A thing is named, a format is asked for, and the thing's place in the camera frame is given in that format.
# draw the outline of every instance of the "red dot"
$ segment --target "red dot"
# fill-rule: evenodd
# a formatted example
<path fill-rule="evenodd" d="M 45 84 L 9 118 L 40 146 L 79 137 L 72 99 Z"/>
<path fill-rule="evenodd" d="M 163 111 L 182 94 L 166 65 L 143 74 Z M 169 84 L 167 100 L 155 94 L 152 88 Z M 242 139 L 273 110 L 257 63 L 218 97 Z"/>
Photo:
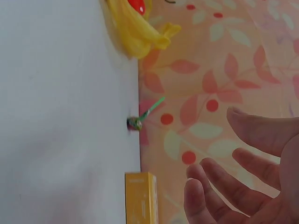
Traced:
<path fill-rule="evenodd" d="M 222 18 L 223 14 L 222 13 L 214 13 L 213 14 L 215 18 Z"/>
<path fill-rule="evenodd" d="M 161 123 L 170 125 L 173 122 L 173 116 L 170 113 L 165 113 L 161 116 Z"/>
<path fill-rule="evenodd" d="M 184 152 L 182 154 L 182 161 L 186 165 L 190 165 L 190 164 L 195 163 L 195 161 L 196 161 L 195 153 L 191 152 L 191 151 Z"/>
<path fill-rule="evenodd" d="M 218 104 L 217 100 L 215 100 L 215 99 L 211 99 L 206 103 L 206 109 L 209 112 L 215 112 L 218 109 L 218 106 L 219 106 L 219 104 Z"/>
<path fill-rule="evenodd" d="M 195 6 L 194 5 L 186 5 L 186 8 L 188 10 L 194 10 L 195 9 Z"/>

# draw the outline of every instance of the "yellow plastic bag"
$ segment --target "yellow plastic bag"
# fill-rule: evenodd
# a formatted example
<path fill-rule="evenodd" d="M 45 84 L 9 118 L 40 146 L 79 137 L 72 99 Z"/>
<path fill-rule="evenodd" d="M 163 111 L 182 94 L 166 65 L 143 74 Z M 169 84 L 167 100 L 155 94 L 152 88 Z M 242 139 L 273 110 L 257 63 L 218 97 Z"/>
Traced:
<path fill-rule="evenodd" d="M 142 16 L 135 11 L 128 0 L 107 0 L 114 18 L 114 24 L 126 51 L 138 59 L 145 57 L 152 46 L 166 49 L 170 38 L 181 30 L 179 25 L 167 23 L 158 32 L 148 23 L 152 9 L 151 0 L 145 1 L 145 14 Z"/>

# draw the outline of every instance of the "box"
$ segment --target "box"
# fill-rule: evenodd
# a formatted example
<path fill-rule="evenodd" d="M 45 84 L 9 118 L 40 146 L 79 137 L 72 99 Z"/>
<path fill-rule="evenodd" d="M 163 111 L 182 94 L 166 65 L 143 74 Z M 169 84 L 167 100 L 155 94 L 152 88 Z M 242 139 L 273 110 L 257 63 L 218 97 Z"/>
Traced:
<path fill-rule="evenodd" d="M 158 224 L 157 179 L 151 173 L 126 173 L 127 224 Z"/>

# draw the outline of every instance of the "hand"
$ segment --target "hand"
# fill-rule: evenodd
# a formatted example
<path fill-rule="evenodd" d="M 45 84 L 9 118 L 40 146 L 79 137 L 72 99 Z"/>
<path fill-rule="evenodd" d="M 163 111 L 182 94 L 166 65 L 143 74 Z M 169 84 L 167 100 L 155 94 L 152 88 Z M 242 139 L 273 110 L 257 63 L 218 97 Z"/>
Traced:
<path fill-rule="evenodd" d="M 280 165 L 238 148 L 233 158 L 265 184 L 280 191 L 276 198 L 252 190 L 210 158 L 188 167 L 184 208 L 190 224 L 299 223 L 299 118 L 270 119 L 230 108 L 227 119 L 248 145 L 281 157 Z M 231 210 L 209 181 L 244 214 Z"/>

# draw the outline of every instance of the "fingernail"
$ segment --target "fingernail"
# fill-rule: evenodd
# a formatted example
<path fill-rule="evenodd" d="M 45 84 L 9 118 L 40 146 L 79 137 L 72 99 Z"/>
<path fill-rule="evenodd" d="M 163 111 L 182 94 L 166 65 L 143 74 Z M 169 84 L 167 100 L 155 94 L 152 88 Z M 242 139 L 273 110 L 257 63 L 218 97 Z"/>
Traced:
<path fill-rule="evenodd" d="M 245 112 L 234 106 L 230 107 L 229 109 L 236 114 L 246 114 Z"/>
<path fill-rule="evenodd" d="M 194 178 L 189 177 L 186 182 L 193 180 Z"/>

